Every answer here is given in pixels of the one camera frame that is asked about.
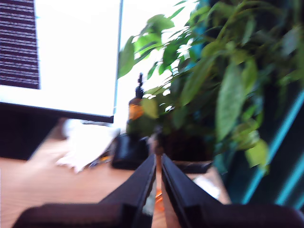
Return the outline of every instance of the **black object on desk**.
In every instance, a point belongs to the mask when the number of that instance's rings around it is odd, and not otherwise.
[[[149,157],[148,138],[121,134],[115,140],[112,166],[117,169],[136,170]]]

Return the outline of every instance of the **monitor bezel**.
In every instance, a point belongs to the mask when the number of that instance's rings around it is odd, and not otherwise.
[[[0,100],[0,108],[9,109],[12,111],[26,112],[26,113],[45,114],[45,115],[51,115],[51,116],[57,116],[57,117],[91,120],[91,121],[113,124],[114,123],[114,114],[116,112],[116,104],[117,104],[117,84],[118,84],[118,70],[119,70],[118,61],[119,61],[120,40],[121,40],[123,1],[124,0],[120,0],[120,6],[119,6],[118,44],[117,44],[118,48],[117,48],[117,64],[116,64],[117,68],[116,68],[116,79],[115,79],[115,89],[114,89],[114,109],[113,109],[112,116],[86,114],[86,113],[73,112],[73,111],[68,111],[68,110],[51,109],[51,108],[45,108],[45,107],[6,103],[6,102],[2,102],[1,100]]]

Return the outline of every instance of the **white cloth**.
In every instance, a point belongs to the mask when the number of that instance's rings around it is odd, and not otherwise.
[[[100,125],[75,124],[68,129],[69,152],[57,165],[68,165],[75,173],[102,155],[113,139],[119,135],[118,128]]]
[[[198,176],[193,180],[198,186],[204,189],[209,195],[218,199],[220,194],[220,189],[216,187],[211,181],[207,178],[203,177],[202,175]]]

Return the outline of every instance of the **teal stripe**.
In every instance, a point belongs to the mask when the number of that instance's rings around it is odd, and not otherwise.
[[[304,153],[302,154],[302,157],[299,160],[299,162],[296,164],[295,169],[293,170],[293,174],[284,183],[283,189],[281,190],[279,196],[275,201],[276,204],[283,205],[286,202],[290,192],[302,177],[303,172],[304,172]]]
[[[298,112],[300,111],[303,101],[304,101],[304,92],[302,91],[298,95],[297,99],[295,100],[294,104],[292,105],[292,108],[289,110],[286,118],[284,119],[283,124],[279,128],[278,133],[275,135],[274,140],[270,144],[268,163],[270,163],[272,161],[273,157],[275,156],[283,139],[285,138],[287,132],[289,131],[289,128],[291,127]],[[253,193],[256,191],[261,179],[263,178],[263,175],[264,175],[264,173],[260,169],[256,170],[255,175],[248,186],[248,191],[246,192],[245,196],[243,197],[243,199],[241,201],[243,204],[247,204],[250,201]]]
[[[304,205],[304,192],[303,192],[302,196],[299,198],[299,200],[295,203],[294,208],[299,210],[302,208],[303,205]]]

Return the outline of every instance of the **orange object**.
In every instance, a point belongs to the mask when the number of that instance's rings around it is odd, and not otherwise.
[[[136,120],[143,115],[143,108],[139,105],[131,104],[129,107],[129,119]]]
[[[165,210],[165,208],[163,206],[163,203],[162,203],[162,191],[161,190],[157,190],[156,191],[155,208],[157,210],[160,210],[160,211],[164,211]]]

